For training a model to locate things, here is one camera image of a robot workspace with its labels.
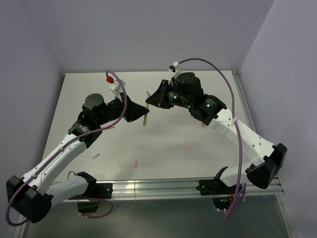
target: black bracket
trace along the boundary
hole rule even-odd
[[[264,162],[258,166],[251,165],[246,169],[248,180],[255,186],[266,189],[277,172],[281,169],[286,156],[287,148],[279,143],[273,145],[273,152],[264,157]]]
[[[220,176],[228,167],[222,168],[213,179],[199,180],[199,186],[196,190],[200,191],[201,196],[205,195],[225,195],[232,194],[236,189],[236,185],[228,187],[221,180]]]
[[[69,200],[83,199],[84,197],[100,198],[100,199],[111,199],[112,196],[112,183],[96,183],[94,190],[90,195],[78,195],[70,198]]]

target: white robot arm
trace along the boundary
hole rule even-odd
[[[241,183],[252,183],[259,188],[267,188],[283,165],[286,147],[274,145],[252,131],[247,125],[233,118],[232,112],[217,97],[204,94],[200,80],[192,72],[183,72],[178,62],[169,67],[172,79],[162,80],[158,90],[146,103],[170,109],[174,106],[187,108],[191,116],[208,127],[219,131],[238,145],[236,121],[242,139],[243,152],[248,160],[243,161]],[[237,183],[238,166],[225,167],[213,179],[209,187],[198,186],[204,195],[228,194]]]
[[[36,223],[52,207],[66,199],[76,195],[91,197],[96,194],[96,179],[85,172],[77,173],[70,180],[52,183],[73,159],[101,135],[101,125],[121,117],[132,122],[149,112],[147,108],[133,103],[127,95],[125,98],[116,81],[111,83],[110,89],[116,96],[114,100],[106,104],[102,95],[89,95],[77,121],[57,147],[21,178],[12,176],[7,181],[9,208],[13,207],[29,221]],[[6,218],[10,225],[17,225],[11,223],[8,212]]]

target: white tabletop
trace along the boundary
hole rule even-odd
[[[215,71],[195,71],[207,94],[231,108],[229,90]],[[224,71],[236,99],[236,116],[247,123],[231,71]],[[169,72],[121,72],[130,99],[145,106],[146,90],[153,93]],[[54,149],[77,120],[85,98],[100,93],[109,102],[114,95],[105,73],[68,73],[60,93],[44,157]],[[74,159],[55,181],[69,171],[85,171],[97,180],[173,179],[212,177],[224,166],[238,164],[238,148],[217,131],[203,128],[188,110],[164,110],[150,106],[146,127],[143,118],[104,131],[95,143]]]

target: light purple wall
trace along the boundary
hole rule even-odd
[[[0,35],[0,236],[6,238],[13,229],[4,220],[5,183],[40,161],[62,77],[18,0],[0,1]]]
[[[241,68],[260,134],[288,147],[279,173],[301,237],[317,236],[317,1],[275,0]]]
[[[65,72],[239,69],[273,0],[20,0]],[[192,69],[209,69],[191,64]]]

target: white arm segment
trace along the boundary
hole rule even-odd
[[[56,151],[60,149],[65,143],[76,137],[73,134],[67,134],[62,142],[38,165],[36,165],[32,170],[23,175],[24,182],[28,180],[33,173],[35,173],[39,167],[41,167]],[[87,149],[86,144],[79,140],[74,141],[69,145],[63,152],[61,152],[56,158],[37,176],[36,179],[32,180],[29,183],[29,186],[36,186],[37,192],[40,194],[45,194],[52,184],[54,179],[62,172],[65,167],[75,159],[79,154],[84,152]]]
[[[71,197],[85,193],[88,187],[87,181],[81,176],[75,176],[70,180],[56,183],[47,190],[48,195],[53,195],[52,207]]]
[[[239,146],[237,131],[233,123],[232,112],[229,109],[222,109],[217,113],[218,118],[212,119],[209,126]],[[247,178],[245,170],[251,164],[257,166],[264,162],[265,156],[270,156],[273,149],[273,143],[263,139],[261,136],[252,131],[247,125],[240,120],[236,120],[242,138],[243,153],[249,157],[249,160],[243,161],[241,183],[250,182]],[[238,166],[227,168],[221,175],[220,180],[227,186],[233,186],[237,183]]]

